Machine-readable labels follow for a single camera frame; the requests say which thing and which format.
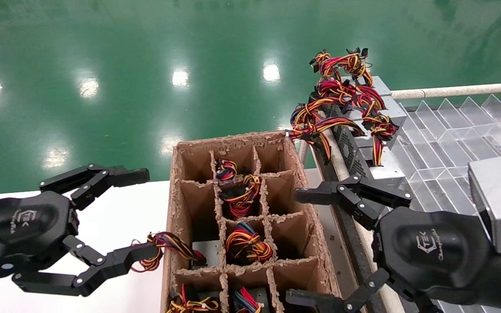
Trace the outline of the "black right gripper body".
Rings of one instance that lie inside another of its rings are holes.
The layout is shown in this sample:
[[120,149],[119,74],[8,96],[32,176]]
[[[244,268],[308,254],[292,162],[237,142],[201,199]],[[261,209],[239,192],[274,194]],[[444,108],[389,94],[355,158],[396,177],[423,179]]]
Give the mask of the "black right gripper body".
[[477,216],[399,207],[374,224],[374,261],[402,298],[473,305],[494,251]]

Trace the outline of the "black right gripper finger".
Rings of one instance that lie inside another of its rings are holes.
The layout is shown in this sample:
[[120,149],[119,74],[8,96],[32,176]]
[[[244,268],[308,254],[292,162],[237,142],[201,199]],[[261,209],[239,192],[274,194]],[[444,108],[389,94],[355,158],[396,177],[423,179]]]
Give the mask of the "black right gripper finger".
[[380,213],[366,200],[395,209],[409,207],[412,195],[366,177],[350,176],[339,182],[322,181],[316,188],[296,188],[295,200],[299,203],[337,206],[365,229],[374,230]]
[[285,299],[288,304],[312,308],[317,313],[358,313],[389,279],[385,269],[378,269],[347,299],[296,289],[286,291]]

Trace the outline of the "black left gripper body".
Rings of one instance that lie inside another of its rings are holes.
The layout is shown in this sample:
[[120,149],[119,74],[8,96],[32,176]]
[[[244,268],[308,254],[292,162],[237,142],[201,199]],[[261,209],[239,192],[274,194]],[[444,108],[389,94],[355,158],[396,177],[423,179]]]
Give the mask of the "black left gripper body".
[[63,240],[78,235],[78,224],[72,202],[56,192],[0,199],[0,278],[53,266],[68,252]]

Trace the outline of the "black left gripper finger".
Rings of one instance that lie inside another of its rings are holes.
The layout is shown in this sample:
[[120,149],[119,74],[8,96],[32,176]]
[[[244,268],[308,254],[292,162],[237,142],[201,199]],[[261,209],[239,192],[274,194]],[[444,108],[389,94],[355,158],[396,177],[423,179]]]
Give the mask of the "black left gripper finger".
[[130,170],[123,166],[106,168],[89,164],[48,178],[40,182],[39,189],[59,194],[75,190],[71,194],[72,206],[84,210],[111,187],[135,186],[149,181],[147,168]]
[[129,273],[135,262],[156,257],[158,249],[151,242],[119,248],[105,256],[86,246],[75,236],[62,241],[68,252],[83,261],[89,268],[78,275],[30,272],[17,273],[12,281],[26,293],[43,293],[88,297],[106,280]]

